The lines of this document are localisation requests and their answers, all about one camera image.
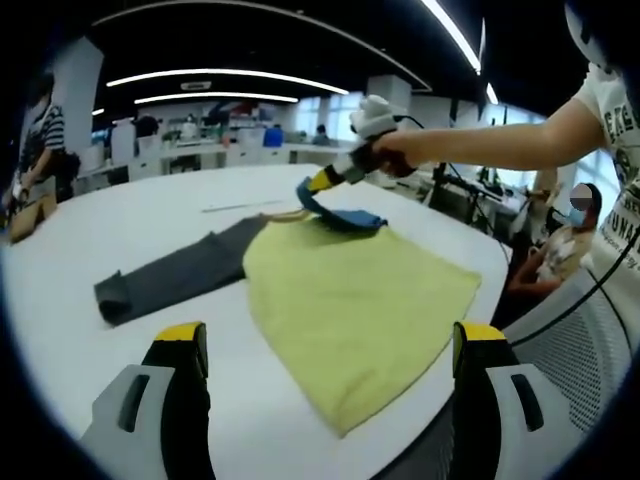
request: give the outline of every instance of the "white t-shirt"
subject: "white t-shirt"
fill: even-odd
[[[576,242],[571,238],[571,231],[566,230],[557,237],[549,239],[549,248],[544,256],[542,265],[537,270],[538,281],[546,282],[549,280],[559,280],[557,270],[558,267],[571,255],[575,248]]]
[[[640,228],[640,118],[639,112],[634,117],[622,80],[595,65],[589,66],[575,98],[602,123],[621,187],[613,210],[583,259],[589,271],[600,278]],[[604,290],[624,322],[631,345],[637,349],[640,346],[640,241],[605,282]]]

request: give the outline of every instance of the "black ceiling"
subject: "black ceiling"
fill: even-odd
[[[384,50],[421,81],[381,56],[312,23],[222,4],[165,5],[131,13],[94,27],[91,23],[147,0],[74,4],[67,31],[87,34],[105,53],[96,107],[108,114],[134,111],[136,98],[179,93],[196,76],[146,80],[106,88],[124,76],[166,69],[241,68],[298,76],[347,90],[363,90],[372,75],[395,73],[434,95],[474,100],[480,82],[453,41],[420,0],[262,0],[291,12],[304,11],[377,49]],[[484,72],[501,101],[551,113],[580,85],[585,61],[568,35],[559,0],[439,0],[472,48],[486,22]],[[213,90],[304,97],[321,90],[265,79],[209,76]]]

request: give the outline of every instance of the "led light strip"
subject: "led light strip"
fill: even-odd
[[[429,9],[429,11],[433,14],[434,17],[438,19],[440,24],[445,28],[447,33],[451,36],[456,45],[462,52],[462,54],[471,65],[471,68],[480,75],[480,71],[482,70],[482,65],[480,64],[480,59],[467,42],[467,39],[464,38],[462,32],[458,28],[458,26],[451,20],[451,17],[447,15],[447,12],[440,6],[440,4],[436,0],[421,0],[425,7]],[[498,105],[498,97],[496,96],[496,92],[493,90],[493,86],[489,83],[487,84],[487,97],[489,101],[494,105]]]
[[[163,100],[178,100],[182,98],[202,98],[202,97],[230,97],[230,98],[257,98],[260,100],[274,100],[276,102],[297,103],[298,99],[293,97],[282,97],[280,95],[263,95],[261,93],[238,93],[238,92],[198,92],[198,93],[175,93],[173,95],[161,95],[159,97],[139,98],[133,103],[161,102]]]
[[[103,17],[99,20],[96,20],[95,22],[93,22],[92,26],[96,27],[98,25],[102,25],[105,24],[107,22],[110,22],[112,20],[124,17],[126,15],[130,15],[132,13],[138,13],[138,12],[143,12],[149,9],[153,9],[153,8],[166,8],[169,5],[181,5],[184,3],[190,3],[190,4],[197,4],[197,3],[202,3],[202,4],[211,4],[211,5],[232,5],[232,6],[236,6],[236,7],[243,7],[243,8],[251,8],[251,9],[255,9],[255,10],[262,10],[264,12],[269,12],[269,13],[275,13],[278,15],[282,15],[285,17],[289,17],[289,18],[295,18],[296,20],[299,20],[301,22],[306,22],[306,23],[310,23],[312,25],[315,25],[316,27],[322,28],[324,30],[327,30],[329,32],[335,33],[336,35],[339,35],[343,38],[346,38],[347,40],[350,40],[352,42],[354,42],[357,45],[360,45],[361,47],[369,50],[371,53],[378,55],[381,58],[384,58],[387,62],[389,62],[390,64],[394,65],[396,68],[398,68],[399,70],[402,70],[403,72],[405,72],[409,77],[413,78],[417,83],[419,83],[420,85],[422,85],[424,88],[427,89],[431,89],[431,86],[425,82],[422,77],[420,77],[419,75],[416,75],[414,72],[412,72],[411,70],[409,70],[407,67],[405,67],[404,65],[402,65],[401,63],[399,63],[396,59],[390,57],[389,55],[387,55],[386,53],[384,53],[383,51],[381,51],[378,48],[373,47],[372,45],[369,45],[367,42],[354,37],[353,35],[345,32],[344,30],[340,30],[339,28],[333,27],[331,25],[329,25],[328,23],[322,22],[320,20],[317,20],[313,17],[310,17],[308,15],[304,15],[301,13],[297,13],[297,12],[293,12],[291,10],[287,10],[285,8],[278,8],[278,7],[274,7],[271,5],[263,5],[261,3],[257,3],[255,0],[252,1],[246,1],[246,0],[163,0],[162,2],[160,1],[151,1],[150,3],[147,3],[146,5],[139,5],[136,7],[130,7],[130,8],[126,8],[123,10],[118,11],[117,13],[114,13],[112,15],[108,15],[106,17]]]
[[[125,118],[120,118],[118,120],[113,120],[111,123],[114,125],[118,125],[119,123],[122,122],[133,122],[135,120],[135,117],[125,117]]]
[[[273,80],[299,83],[301,85],[308,85],[310,87],[329,90],[330,92],[339,93],[341,95],[346,95],[349,93],[347,90],[344,90],[342,88],[333,87],[331,85],[327,85],[326,83],[305,80],[304,78],[291,77],[289,75],[280,75],[278,73],[258,72],[254,70],[235,70],[230,68],[190,68],[183,70],[167,70],[164,72],[143,73],[142,75],[134,75],[133,77],[113,80],[112,82],[107,83],[107,87],[115,87],[118,85],[123,85],[125,83],[137,82],[150,78],[173,77],[176,75],[243,75],[247,77],[271,78]]]

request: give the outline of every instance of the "dark gray garment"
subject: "dark gray garment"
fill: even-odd
[[[102,317],[121,325],[242,280],[244,254],[267,222],[246,218],[127,275],[117,271],[94,286]]]

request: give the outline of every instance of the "ceiling light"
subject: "ceiling light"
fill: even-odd
[[[280,95],[263,95],[261,93],[238,93],[238,92],[199,92],[199,93],[176,93],[173,95],[161,95],[159,97],[139,98],[133,103],[139,105],[141,103],[161,102],[163,100],[179,100],[183,98],[202,98],[202,97],[231,97],[231,98],[256,98],[260,100],[274,100],[276,102],[297,103],[298,99],[293,97],[281,97]]]
[[[487,84],[487,97],[489,97],[489,101],[491,103],[493,103],[494,105],[498,105],[498,96],[496,95],[496,92],[493,90],[493,86],[490,83]]]
[[[425,7],[427,7],[431,13],[438,19],[438,21],[442,24],[442,26],[449,32],[453,41],[456,42],[458,48],[462,51],[464,56],[467,58],[467,61],[471,65],[471,67],[476,71],[480,72],[481,65],[478,56],[475,54],[467,39],[464,38],[462,32],[458,28],[458,26],[453,23],[453,20],[447,15],[447,12],[440,6],[440,4],[436,0],[421,0],[424,3]]]
[[[115,87],[117,85],[137,82],[139,80],[147,80],[150,78],[173,77],[175,75],[244,75],[247,77],[271,78],[273,80],[283,80],[285,82],[300,83],[302,85],[308,85],[310,87],[329,90],[330,92],[339,93],[341,95],[346,95],[349,93],[347,90],[344,90],[342,88],[333,87],[325,83],[305,80],[304,78],[290,77],[289,75],[280,75],[278,73],[257,72],[253,70],[235,70],[231,68],[191,68],[184,70],[167,70],[164,72],[143,73],[141,75],[134,75],[133,77],[113,80],[107,83],[107,87]]]
[[[121,118],[119,120],[114,120],[111,123],[114,125],[118,125],[119,123],[124,123],[124,122],[133,122],[135,120],[135,117],[125,117],[125,118]]]

